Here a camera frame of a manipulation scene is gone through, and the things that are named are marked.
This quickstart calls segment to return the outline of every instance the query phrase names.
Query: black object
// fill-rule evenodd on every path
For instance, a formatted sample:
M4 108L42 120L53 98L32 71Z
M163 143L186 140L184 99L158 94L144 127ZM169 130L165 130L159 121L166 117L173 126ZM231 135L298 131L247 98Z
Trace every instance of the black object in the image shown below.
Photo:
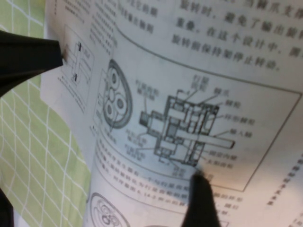
M14 227L14 210L0 189L0 227Z
M189 206L182 227L220 227L213 191L201 172L190 180Z
M0 31L0 97L18 84L62 65L57 41Z

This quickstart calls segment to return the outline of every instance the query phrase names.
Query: book page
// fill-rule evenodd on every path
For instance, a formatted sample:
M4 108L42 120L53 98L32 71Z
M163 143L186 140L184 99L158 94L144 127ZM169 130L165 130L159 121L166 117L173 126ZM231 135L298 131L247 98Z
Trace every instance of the book page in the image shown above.
M180 226L202 167L222 227L287 227L303 207L303 6L57 0L64 66L41 98L91 168L84 226Z

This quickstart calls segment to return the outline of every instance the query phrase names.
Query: green checkered cloth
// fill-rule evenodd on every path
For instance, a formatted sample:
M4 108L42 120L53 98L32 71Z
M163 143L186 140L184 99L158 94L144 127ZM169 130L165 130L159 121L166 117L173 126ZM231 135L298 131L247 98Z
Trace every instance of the green checkered cloth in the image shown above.
M45 0L1 0L0 29L43 37ZM62 119L40 100L40 76L0 100L0 187L32 226L82 226L90 173Z

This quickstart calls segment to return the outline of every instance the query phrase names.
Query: circle drawing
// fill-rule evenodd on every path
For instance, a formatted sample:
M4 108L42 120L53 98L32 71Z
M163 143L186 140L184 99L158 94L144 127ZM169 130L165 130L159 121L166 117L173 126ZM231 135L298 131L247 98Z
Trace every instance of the circle drawing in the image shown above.
M95 227L130 227L121 212L96 192L91 196L90 215Z
M126 126L132 115L132 96L124 73L113 59L109 62L103 97L104 118L109 126L116 129Z

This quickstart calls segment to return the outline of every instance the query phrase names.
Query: small diagram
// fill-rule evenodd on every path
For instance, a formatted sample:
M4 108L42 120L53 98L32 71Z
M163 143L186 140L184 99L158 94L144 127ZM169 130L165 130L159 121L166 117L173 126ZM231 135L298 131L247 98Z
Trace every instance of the small diagram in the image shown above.
M103 95L104 118L111 128L121 129L129 122L132 110L132 96L125 76L119 65L111 60Z
M82 39L65 26L62 72L75 86L84 103L87 103L94 56Z
M96 192L91 196L90 214L95 227L130 227L120 211Z
M234 146L233 140L209 136L218 112L216 105L169 96L163 114L141 112L139 123L147 128L147 134L157 138L155 155L196 166L205 144L226 149Z

